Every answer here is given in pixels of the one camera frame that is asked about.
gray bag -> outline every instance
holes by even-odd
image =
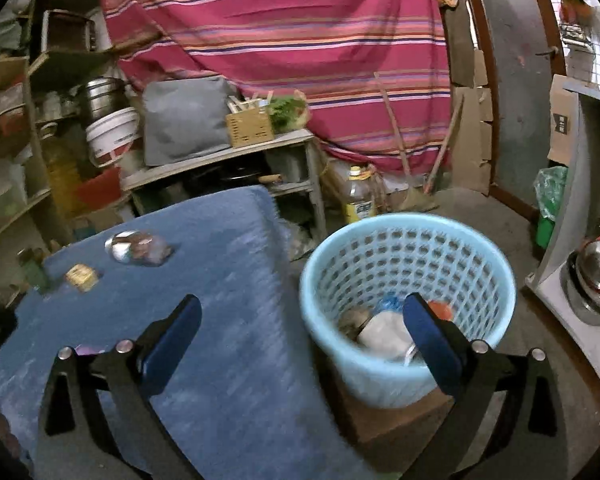
[[[235,89],[220,75],[149,83],[142,94],[144,163],[161,166],[230,147],[230,94]]]

bottle label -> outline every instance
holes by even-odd
[[[353,224],[353,222],[357,222],[363,218],[376,216],[376,206],[372,200],[357,204],[345,204],[344,215],[347,218],[347,224]]]

basket rim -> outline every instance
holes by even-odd
[[[382,374],[384,376],[390,376],[393,378],[425,379],[430,376],[430,371],[427,365],[418,364],[405,366],[400,363],[389,362],[381,357],[369,354],[353,344],[338,330],[334,330],[331,321],[317,307],[317,298],[315,297],[316,290],[314,286],[310,285],[311,283],[317,283],[316,262],[321,259],[322,254],[332,243],[340,241],[342,238],[348,238],[351,232],[360,230],[361,225],[373,228],[373,224],[377,224],[378,227],[382,226],[383,228],[386,228],[388,226],[385,225],[385,221],[403,219],[405,215],[408,215],[412,221],[417,221],[420,219],[429,224],[437,224],[440,227],[452,225],[456,229],[464,231],[465,234],[478,238],[479,240],[483,241],[483,243],[490,246],[494,258],[504,270],[508,281],[508,285],[506,286],[510,289],[507,303],[502,308],[502,321],[498,324],[496,329],[485,338],[487,344],[494,348],[500,342],[505,331],[509,327],[516,305],[516,280],[509,261],[502,253],[500,248],[481,232],[469,227],[466,224],[463,224],[462,222],[432,213],[387,213],[372,218],[365,218],[353,224],[344,226],[343,228],[332,233],[329,237],[322,241],[317,248],[315,248],[314,252],[311,254],[306,265],[304,266],[300,278],[300,309],[307,329],[312,334],[312,337],[316,340],[316,342],[325,352],[327,352],[327,354],[330,355],[330,357],[334,357],[338,360],[355,362],[357,366],[366,368],[366,370],[375,374]]]

table leg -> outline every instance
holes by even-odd
[[[318,229],[319,242],[327,237],[327,221],[324,216],[324,202],[322,201],[322,192],[320,191],[320,174],[318,173],[318,147],[309,140],[304,144],[306,153],[306,164],[309,171],[309,181],[311,182],[311,191],[309,199],[314,206],[315,224]]]

brown box under basket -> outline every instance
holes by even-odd
[[[273,128],[266,108],[250,108],[226,117],[234,148],[273,140]]]

